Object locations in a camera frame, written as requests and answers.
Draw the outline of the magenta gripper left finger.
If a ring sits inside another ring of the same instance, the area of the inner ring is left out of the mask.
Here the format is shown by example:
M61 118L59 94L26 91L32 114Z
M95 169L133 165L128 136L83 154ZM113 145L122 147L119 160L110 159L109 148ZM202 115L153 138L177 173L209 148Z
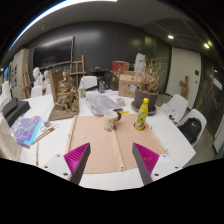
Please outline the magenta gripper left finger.
M72 183L76 185L80 183L90 152L90 144L85 143L64 155L72 174L70 179Z

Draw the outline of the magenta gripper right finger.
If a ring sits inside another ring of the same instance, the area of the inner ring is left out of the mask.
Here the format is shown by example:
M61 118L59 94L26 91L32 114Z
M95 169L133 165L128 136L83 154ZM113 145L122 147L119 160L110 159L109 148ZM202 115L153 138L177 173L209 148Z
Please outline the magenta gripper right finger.
M152 183L151 174L159 159L159 155L137 143L133 144L132 153L136 160L143 184L148 185Z

